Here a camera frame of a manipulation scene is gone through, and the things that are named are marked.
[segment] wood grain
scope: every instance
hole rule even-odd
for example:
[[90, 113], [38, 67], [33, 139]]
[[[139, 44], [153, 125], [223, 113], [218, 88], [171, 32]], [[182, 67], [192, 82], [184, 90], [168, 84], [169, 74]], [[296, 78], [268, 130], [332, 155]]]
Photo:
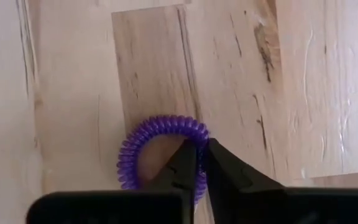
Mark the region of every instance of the wood grain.
[[0, 223], [24, 223], [41, 194], [32, 59], [23, 1], [0, 0]]
[[277, 1], [293, 178], [358, 172], [358, 1]]
[[40, 1], [37, 128], [44, 193], [118, 189], [124, 118], [111, 14], [94, 1]]

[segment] wooden plank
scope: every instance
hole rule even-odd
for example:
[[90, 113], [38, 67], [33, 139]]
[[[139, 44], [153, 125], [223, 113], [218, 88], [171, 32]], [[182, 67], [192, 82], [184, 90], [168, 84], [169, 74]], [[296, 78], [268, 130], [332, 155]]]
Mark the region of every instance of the wooden plank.
[[292, 186], [358, 188], [358, 174], [297, 179], [293, 182]]
[[[112, 15], [128, 131], [156, 114], [197, 116], [180, 10], [170, 6]], [[148, 144], [139, 159], [140, 177], [152, 179], [182, 140], [168, 136]], [[211, 208], [206, 202], [204, 198], [198, 205], [197, 223], [209, 223], [205, 221]]]
[[44, 193], [118, 189], [124, 117], [111, 14], [94, 1], [41, 0], [35, 115]]
[[277, 1], [293, 178], [358, 172], [358, 1]]
[[0, 0], [0, 223], [24, 223], [42, 191], [25, 17], [23, 1]]
[[111, 12], [172, 6], [190, 3], [191, 0], [102, 0], [109, 5]]
[[283, 180], [287, 119], [270, 6], [199, 0], [185, 6], [184, 16], [200, 114], [212, 136], [259, 171]]

